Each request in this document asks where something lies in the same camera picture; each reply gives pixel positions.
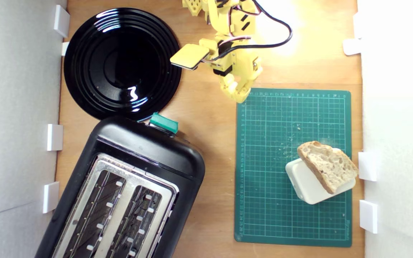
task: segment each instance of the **toaster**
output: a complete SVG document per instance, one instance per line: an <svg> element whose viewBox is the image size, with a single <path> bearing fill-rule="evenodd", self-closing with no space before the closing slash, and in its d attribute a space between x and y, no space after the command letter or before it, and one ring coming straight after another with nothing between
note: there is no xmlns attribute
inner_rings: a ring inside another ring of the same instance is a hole
<svg viewBox="0 0 413 258"><path fill-rule="evenodd" d="M100 121L90 134L36 258L167 258L205 174L200 153L157 113Z"/></svg>

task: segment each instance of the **white container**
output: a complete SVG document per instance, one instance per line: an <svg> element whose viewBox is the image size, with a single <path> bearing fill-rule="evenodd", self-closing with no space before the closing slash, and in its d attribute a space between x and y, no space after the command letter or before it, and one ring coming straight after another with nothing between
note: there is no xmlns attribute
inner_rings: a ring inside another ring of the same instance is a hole
<svg viewBox="0 0 413 258"><path fill-rule="evenodd" d="M313 172L300 158L286 165L286 173L291 180L297 196L307 204L317 204L320 201L350 190L356 184L356 180L352 179L337 188L334 194L330 194L323 188L320 181L318 181Z"/></svg>

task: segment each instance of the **white bracket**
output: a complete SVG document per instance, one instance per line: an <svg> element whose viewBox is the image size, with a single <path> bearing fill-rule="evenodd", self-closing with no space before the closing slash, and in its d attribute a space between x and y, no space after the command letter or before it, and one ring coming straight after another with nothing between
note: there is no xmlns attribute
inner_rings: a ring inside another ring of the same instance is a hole
<svg viewBox="0 0 413 258"><path fill-rule="evenodd" d="M68 49L69 41L68 42L63 42L62 44L62 57L66 55L66 49Z"/></svg>
<svg viewBox="0 0 413 258"><path fill-rule="evenodd" d="M359 226L377 234L378 205L369 201L359 201Z"/></svg>
<svg viewBox="0 0 413 258"><path fill-rule="evenodd" d="M344 39L342 46L344 53L347 56L353 54L359 54L362 51L362 42L361 38L364 33L364 22L362 20L362 15L360 12L357 12L353 15L353 30L355 34L354 39Z"/></svg>
<svg viewBox="0 0 413 258"><path fill-rule="evenodd" d="M55 6L54 30L66 38L69 32L69 13L61 5Z"/></svg>
<svg viewBox="0 0 413 258"><path fill-rule="evenodd" d="M370 152L358 152L359 178L377 181L377 157Z"/></svg>
<svg viewBox="0 0 413 258"><path fill-rule="evenodd" d="M47 150L60 151L63 149L63 126L59 124L47 125Z"/></svg>
<svg viewBox="0 0 413 258"><path fill-rule="evenodd" d="M44 185L44 201L42 205L43 214L46 214L47 212L52 211L57 207L59 192L59 182L53 182L48 185Z"/></svg>

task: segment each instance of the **cutting mat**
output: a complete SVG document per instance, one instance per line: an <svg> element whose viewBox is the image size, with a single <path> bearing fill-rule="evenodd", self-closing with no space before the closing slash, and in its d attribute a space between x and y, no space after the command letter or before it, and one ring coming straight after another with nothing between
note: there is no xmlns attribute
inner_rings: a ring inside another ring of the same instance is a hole
<svg viewBox="0 0 413 258"><path fill-rule="evenodd" d="M351 190L310 205L285 172L297 147L312 140L351 157L348 91L255 88L237 106L237 241L351 246Z"/></svg>

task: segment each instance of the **wooden table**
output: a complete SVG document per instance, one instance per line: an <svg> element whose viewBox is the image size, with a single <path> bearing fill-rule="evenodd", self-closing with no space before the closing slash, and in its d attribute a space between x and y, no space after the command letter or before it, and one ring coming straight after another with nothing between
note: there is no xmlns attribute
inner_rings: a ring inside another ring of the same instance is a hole
<svg viewBox="0 0 413 258"><path fill-rule="evenodd" d="M264 72L255 87L351 91L353 160L357 163L357 153L362 149L361 63L359 57L346 57L342 51L343 39L353 36L352 15L357 9L356 1L274 2L282 8L268 11L285 18L294 29L294 37L283 47L259 50ZM203 13L192 17L182 8L180 0L68 0L69 36L91 16L115 7L139 8L159 16L173 29L181 45L212 38L215 32L205 24ZM257 29L258 40L265 39L266 43L285 37L284 33L271 31L266 24L261 23ZM60 181L63 191L98 121L72 100L64 78L60 106L64 148L58 154L56 180ZM193 72L184 71L175 97L161 114L179 121L187 139L201 149L206 164L205 180L177 245L175 258L364 257L364 231L359 227L359 200L364 196L362 182L353 190L351 248L264 245L234 240L236 104L221 93L218 79L211 70L200 66Z"/></svg>

